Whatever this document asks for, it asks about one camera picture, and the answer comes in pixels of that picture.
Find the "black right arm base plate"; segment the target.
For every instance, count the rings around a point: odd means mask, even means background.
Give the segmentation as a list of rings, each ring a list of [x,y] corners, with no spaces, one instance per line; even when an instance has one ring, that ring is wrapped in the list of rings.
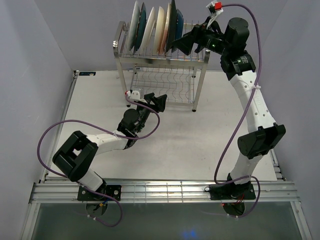
[[[204,192],[210,194],[211,200],[255,200],[256,194],[253,184],[249,181],[245,184],[210,184],[204,188]]]

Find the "cream bear plate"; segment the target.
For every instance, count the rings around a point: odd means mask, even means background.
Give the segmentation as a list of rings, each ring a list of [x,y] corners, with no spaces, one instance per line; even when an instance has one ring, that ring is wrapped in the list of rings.
[[[157,15],[156,27],[155,27],[155,35],[154,35],[154,41],[153,41],[153,47],[152,47],[152,55],[153,56],[156,56],[159,51],[160,44],[161,44],[162,37],[163,37],[163,32],[164,32],[164,26],[165,26],[165,11],[160,6],[158,9],[158,15]]]

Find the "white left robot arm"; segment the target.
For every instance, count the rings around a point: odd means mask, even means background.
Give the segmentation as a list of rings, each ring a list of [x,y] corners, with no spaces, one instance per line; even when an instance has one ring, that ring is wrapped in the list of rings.
[[[165,111],[167,95],[158,97],[148,93],[140,98],[136,90],[126,92],[126,97],[136,108],[126,110],[111,134],[84,134],[77,130],[62,144],[53,156],[53,163],[71,181],[88,188],[88,193],[100,200],[106,195],[106,182],[90,166],[94,157],[114,150],[126,150],[138,140],[138,133],[145,127],[150,113]]]

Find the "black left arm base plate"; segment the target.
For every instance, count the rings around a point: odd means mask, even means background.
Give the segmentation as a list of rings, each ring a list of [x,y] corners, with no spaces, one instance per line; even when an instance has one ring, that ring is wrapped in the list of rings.
[[[95,190],[95,193],[93,190],[88,190],[84,186],[80,186],[78,188],[78,193],[77,193],[77,200],[82,201],[82,202],[87,202],[87,201],[105,201],[108,200],[105,195],[108,195],[117,201],[121,200],[121,193],[122,193],[122,186],[121,185],[114,185],[114,184],[109,184],[109,185],[102,185],[99,187],[97,190]]]

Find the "dark teal blossom plate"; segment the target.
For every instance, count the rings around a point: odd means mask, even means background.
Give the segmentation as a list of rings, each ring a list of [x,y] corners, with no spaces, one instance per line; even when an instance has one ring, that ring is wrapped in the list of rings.
[[[139,48],[142,44],[146,24],[147,24],[147,10],[146,10],[146,5],[143,2],[142,6],[141,6],[140,18],[139,18],[137,34],[136,34],[136,40],[135,40],[135,44],[134,44],[134,50],[133,50],[134,53],[136,53],[139,50]]]

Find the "square black teal plate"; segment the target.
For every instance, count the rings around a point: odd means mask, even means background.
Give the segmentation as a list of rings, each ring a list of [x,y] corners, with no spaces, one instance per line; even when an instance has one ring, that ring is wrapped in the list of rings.
[[[177,25],[177,8],[175,0],[171,1],[171,11],[169,17],[169,26],[167,33],[167,40],[165,45],[165,53],[167,53],[172,48],[172,42],[175,40],[176,34],[176,25]]]

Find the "red and teal plate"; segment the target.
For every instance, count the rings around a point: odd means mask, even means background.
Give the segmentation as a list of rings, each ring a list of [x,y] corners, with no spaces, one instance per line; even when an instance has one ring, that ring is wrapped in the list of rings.
[[[128,31],[127,36],[127,50],[130,51],[134,47],[134,41],[136,39],[136,34],[138,30],[138,24],[139,24],[139,18],[140,18],[140,7],[139,2],[136,0],[134,3],[134,8],[132,12],[130,27]]]

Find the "cream and pink branch plate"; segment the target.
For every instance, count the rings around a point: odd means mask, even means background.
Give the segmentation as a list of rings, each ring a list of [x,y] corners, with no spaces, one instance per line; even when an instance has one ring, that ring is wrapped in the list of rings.
[[[169,24],[170,24],[170,17],[171,17],[171,10],[172,10],[172,4],[168,3],[167,5],[167,12],[165,15],[165,24],[163,29],[163,36],[159,47],[159,55],[163,55],[165,53],[165,46],[168,38],[168,31],[169,31]]]

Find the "dark blue irregular dish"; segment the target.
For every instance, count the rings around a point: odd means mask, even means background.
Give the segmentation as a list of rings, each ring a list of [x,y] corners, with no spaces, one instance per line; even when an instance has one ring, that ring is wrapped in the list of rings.
[[[175,29],[175,38],[174,40],[180,39],[182,37],[183,33],[183,27],[184,27],[184,18],[179,9],[176,9],[177,11],[177,18],[176,18],[176,29]],[[176,48],[171,48],[171,52],[173,53],[176,50]]]

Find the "white green red rimmed plate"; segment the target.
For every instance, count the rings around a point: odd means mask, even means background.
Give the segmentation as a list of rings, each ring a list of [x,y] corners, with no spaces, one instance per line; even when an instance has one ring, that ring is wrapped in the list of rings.
[[[155,22],[156,22],[156,10],[155,10],[155,7],[152,7],[152,9],[150,11],[150,14],[149,14],[149,17],[148,17],[148,20],[147,20],[147,23],[146,23],[146,27],[145,27],[145,30],[144,30],[142,42],[141,42],[141,45],[140,45],[140,52],[141,53],[149,45],[150,38],[151,38],[151,35],[152,35],[152,31],[153,31]]]

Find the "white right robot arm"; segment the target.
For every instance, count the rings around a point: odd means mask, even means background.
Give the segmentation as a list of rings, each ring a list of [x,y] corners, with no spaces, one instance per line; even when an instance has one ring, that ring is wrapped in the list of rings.
[[[216,21],[205,22],[196,24],[171,44],[186,55],[191,53],[194,44],[197,44],[196,52],[205,48],[220,55],[221,68],[243,108],[241,120],[247,122],[248,133],[237,139],[239,156],[226,183],[216,182],[207,188],[213,200],[255,199],[252,174],[259,161],[286,133],[285,126],[277,124],[272,117],[258,85],[260,71],[246,51],[249,35],[248,22],[234,17],[228,21],[225,32],[221,32]]]

